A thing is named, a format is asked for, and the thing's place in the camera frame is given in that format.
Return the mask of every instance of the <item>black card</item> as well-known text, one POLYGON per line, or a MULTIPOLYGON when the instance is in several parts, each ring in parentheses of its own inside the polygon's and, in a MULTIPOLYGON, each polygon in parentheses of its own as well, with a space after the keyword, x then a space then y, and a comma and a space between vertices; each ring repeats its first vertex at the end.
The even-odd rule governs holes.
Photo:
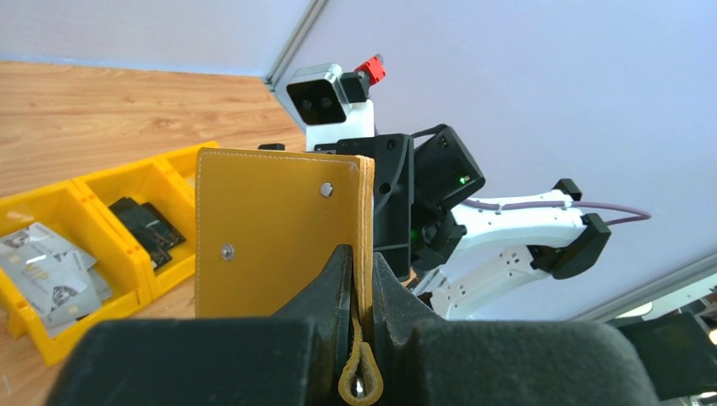
POLYGON ((147 254, 150 255, 150 260, 152 261, 152 266, 155 271, 172 260, 172 256, 169 255, 169 253, 161 246, 156 244, 152 232, 146 230, 134 230, 132 235, 140 242, 142 247, 147 251, 147 254))
POLYGON ((142 205, 154 218, 158 219, 158 223, 149 223, 151 229, 156 233, 159 233, 165 239, 172 242, 172 246, 164 247, 165 249, 172 248, 177 244, 181 244, 187 239, 177 230, 151 203, 144 203, 142 205))
POLYGON ((156 230, 147 227, 148 224, 160 223, 160 219, 129 197, 123 197, 113 203, 110 210, 147 251, 155 270, 172 260, 167 250, 174 246, 174 243, 156 230))

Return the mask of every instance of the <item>yellow leather wallet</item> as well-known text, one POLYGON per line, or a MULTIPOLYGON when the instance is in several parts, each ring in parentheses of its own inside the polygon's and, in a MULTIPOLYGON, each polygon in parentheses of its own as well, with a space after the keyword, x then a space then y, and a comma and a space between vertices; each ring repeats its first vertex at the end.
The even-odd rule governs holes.
POLYGON ((378 401, 383 382, 361 332, 372 319, 374 161, 208 148, 197 165, 197 317, 272 315, 350 244, 354 342, 339 392, 349 404, 378 401), (357 370, 363 398, 351 391, 357 370))

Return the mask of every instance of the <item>white wall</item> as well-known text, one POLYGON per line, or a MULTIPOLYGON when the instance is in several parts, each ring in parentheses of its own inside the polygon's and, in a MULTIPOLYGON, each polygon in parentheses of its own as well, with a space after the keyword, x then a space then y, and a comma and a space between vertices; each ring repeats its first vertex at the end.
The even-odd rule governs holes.
POLYGON ((0 0, 0 59, 264 76, 309 0, 0 0))
POLYGON ((488 178, 478 197, 570 177, 585 200, 654 214, 615 226, 589 272, 484 316, 567 318, 717 249, 717 2, 332 1, 289 75, 376 52, 379 130, 452 125, 488 178))

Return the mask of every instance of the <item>yellow plastic bin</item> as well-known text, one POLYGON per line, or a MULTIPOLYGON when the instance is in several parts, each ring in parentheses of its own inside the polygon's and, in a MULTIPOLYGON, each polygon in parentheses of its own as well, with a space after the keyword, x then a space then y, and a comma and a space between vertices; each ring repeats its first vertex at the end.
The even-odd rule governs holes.
POLYGON ((197 154, 201 148, 217 148, 219 144, 216 141, 205 142, 183 148, 181 150, 167 152, 157 157, 160 161, 165 162, 169 167, 177 171, 179 176, 184 178, 185 189, 189 195, 194 198, 194 184, 197 176, 197 154))
POLYGON ((158 158, 150 158, 81 176, 73 182, 109 226, 141 257, 152 299, 194 274, 197 239, 194 199, 183 189, 184 180, 176 171, 167 168, 158 158), (123 197, 130 197, 139 204, 150 202, 186 238, 168 251, 172 260, 156 271, 149 254, 108 208, 123 197))
POLYGON ((63 359, 92 326, 132 315, 151 301, 141 258, 108 227, 69 181, 0 199, 0 236, 41 222, 97 259, 94 268, 112 288, 112 297, 67 330, 50 338, 35 310, 0 269, 0 304, 13 337, 29 333, 46 364, 63 359))

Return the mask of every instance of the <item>screw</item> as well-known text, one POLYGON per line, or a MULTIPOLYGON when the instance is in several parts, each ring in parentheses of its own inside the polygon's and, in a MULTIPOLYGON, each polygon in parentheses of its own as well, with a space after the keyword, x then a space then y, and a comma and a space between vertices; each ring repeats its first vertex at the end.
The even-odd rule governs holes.
POLYGON ((231 261, 234 259, 234 247, 231 244, 224 244, 222 246, 222 258, 225 261, 231 261))
POLYGON ((324 184, 321 184, 321 187, 319 188, 319 191, 321 192, 321 195, 329 198, 334 193, 334 188, 331 186, 330 183, 326 182, 324 184))

